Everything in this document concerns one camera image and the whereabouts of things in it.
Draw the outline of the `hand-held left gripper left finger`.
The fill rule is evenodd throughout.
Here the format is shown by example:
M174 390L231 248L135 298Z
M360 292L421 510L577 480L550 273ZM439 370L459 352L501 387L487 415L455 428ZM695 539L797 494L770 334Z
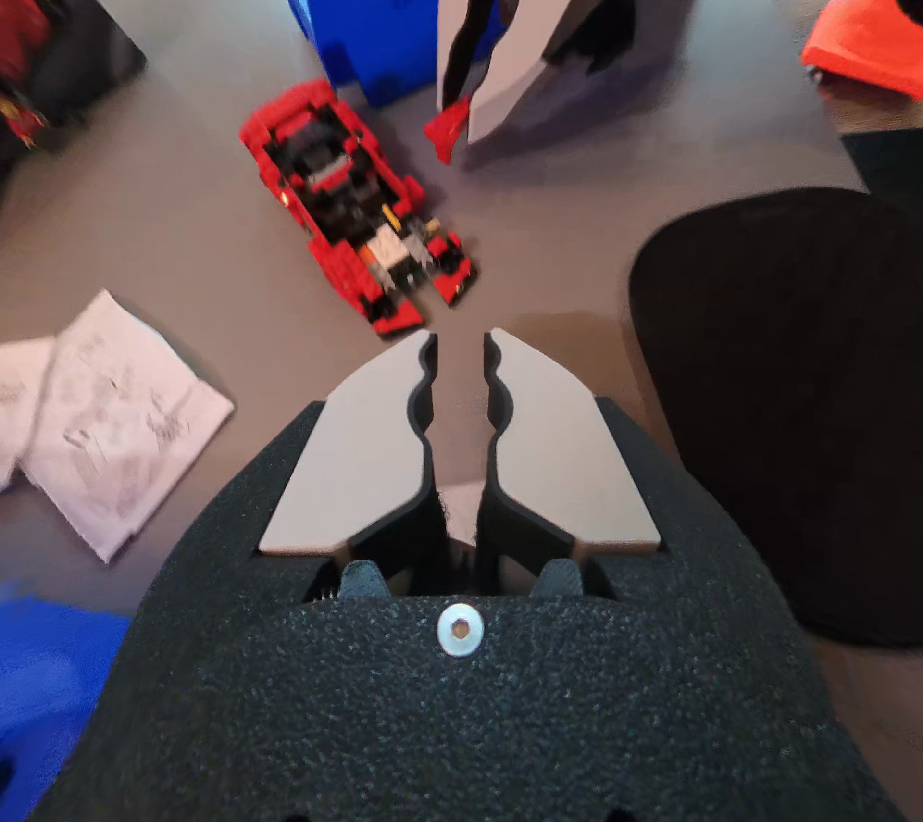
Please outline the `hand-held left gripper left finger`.
M417 566L448 543L432 424L437 335L415 332L333 390L260 542L264 555Z

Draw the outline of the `orange plastic wedge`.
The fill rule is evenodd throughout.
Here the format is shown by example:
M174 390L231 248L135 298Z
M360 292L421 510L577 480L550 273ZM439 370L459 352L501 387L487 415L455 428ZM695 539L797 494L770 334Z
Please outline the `orange plastic wedge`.
M800 54L803 66L922 100L921 15L899 0L831 0Z

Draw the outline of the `red toy brick car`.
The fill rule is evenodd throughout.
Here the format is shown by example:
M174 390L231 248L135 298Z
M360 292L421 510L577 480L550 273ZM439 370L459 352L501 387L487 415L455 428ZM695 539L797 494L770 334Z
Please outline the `red toy brick car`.
M261 182L306 233L331 289L382 338L424 325L412 294L432 285L447 306L476 277L457 234L424 211L374 134L328 80L294 86L239 130Z

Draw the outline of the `toy minifigure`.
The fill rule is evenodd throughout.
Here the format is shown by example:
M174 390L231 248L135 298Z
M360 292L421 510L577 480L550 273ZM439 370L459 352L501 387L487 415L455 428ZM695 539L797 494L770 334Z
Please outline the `toy minifigure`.
M48 124L28 101L13 91L2 90L1 114L10 131L24 147L37 147Z

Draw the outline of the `toy car cardboard box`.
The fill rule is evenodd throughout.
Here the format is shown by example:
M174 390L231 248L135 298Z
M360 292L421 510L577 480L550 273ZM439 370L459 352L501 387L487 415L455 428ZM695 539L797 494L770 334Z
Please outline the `toy car cardboard box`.
M47 122L37 147L145 66L98 0L1 0L1 91L17 93ZM1 116L2 169L28 151Z

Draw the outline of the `red wedge toy brick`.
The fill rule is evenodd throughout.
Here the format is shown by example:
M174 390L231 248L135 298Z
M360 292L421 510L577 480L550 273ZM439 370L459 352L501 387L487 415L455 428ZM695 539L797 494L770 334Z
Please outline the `red wedge toy brick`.
M424 126L425 138L434 147L437 160L445 166L452 164L454 148L467 134L470 102L469 95L459 98Z

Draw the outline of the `small white paper bag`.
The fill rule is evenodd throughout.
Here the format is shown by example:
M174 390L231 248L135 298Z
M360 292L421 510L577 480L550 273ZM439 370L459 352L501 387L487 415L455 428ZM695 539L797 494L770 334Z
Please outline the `small white paper bag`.
M29 455L49 383L56 336L1 345L1 492Z

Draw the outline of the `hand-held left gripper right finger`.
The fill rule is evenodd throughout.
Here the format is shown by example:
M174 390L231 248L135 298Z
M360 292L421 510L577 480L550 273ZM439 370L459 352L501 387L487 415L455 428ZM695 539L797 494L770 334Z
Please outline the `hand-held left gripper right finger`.
M502 329L484 336L494 428L479 543L512 559L652 553L661 534L592 391Z

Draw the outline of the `large white paper bag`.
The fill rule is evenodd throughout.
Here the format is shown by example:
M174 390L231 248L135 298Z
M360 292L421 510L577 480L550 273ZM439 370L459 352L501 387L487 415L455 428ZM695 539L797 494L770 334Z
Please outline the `large white paper bag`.
M234 412L159 332L102 289L56 340L21 467L109 563Z

